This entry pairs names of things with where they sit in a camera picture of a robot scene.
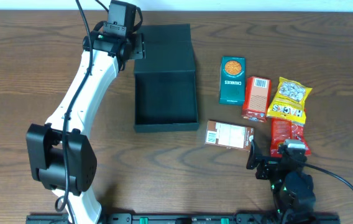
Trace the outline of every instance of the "barcode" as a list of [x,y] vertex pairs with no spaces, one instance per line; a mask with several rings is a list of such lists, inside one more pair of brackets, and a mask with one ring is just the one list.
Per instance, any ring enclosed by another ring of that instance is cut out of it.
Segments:
[[266,88],[267,85],[268,85],[268,80],[261,80],[259,78],[256,78],[254,80],[254,86]]
[[216,132],[215,131],[207,131],[206,142],[211,143],[211,144],[216,144]]

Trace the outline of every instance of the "white backdrop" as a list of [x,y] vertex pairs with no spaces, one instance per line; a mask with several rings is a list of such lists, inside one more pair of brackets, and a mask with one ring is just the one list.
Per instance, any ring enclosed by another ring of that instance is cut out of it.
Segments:
[[[148,11],[323,11],[353,12],[353,0],[125,0]],[[83,9],[101,9],[80,0]],[[110,0],[102,0],[109,5]],[[77,9],[74,0],[0,0],[0,9]]]

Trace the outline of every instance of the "yellow bag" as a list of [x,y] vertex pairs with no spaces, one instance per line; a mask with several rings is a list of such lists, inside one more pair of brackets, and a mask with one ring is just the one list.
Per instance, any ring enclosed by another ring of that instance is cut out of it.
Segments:
[[277,92],[270,104],[267,117],[281,118],[305,124],[305,100],[312,88],[280,77]]

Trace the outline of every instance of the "red bag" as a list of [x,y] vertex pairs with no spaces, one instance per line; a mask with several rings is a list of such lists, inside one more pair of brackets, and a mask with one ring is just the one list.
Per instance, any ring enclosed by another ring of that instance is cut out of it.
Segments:
[[270,145],[270,156],[281,157],[278,153],[279,145],[283,144],[286,139],[297,139],[305,144],[305,155],[310,155],[308,143],[303,137],[303,126],[295,124],[292,121],[284,119],[272,118],[272,143]]

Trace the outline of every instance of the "orange circle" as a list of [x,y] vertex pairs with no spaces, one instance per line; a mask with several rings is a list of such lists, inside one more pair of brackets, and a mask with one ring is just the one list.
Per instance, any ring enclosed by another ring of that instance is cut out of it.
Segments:
[[237,75],[241,70],[241,64],[238,61],[230,60],[225,64],[225,71],[230,75]]

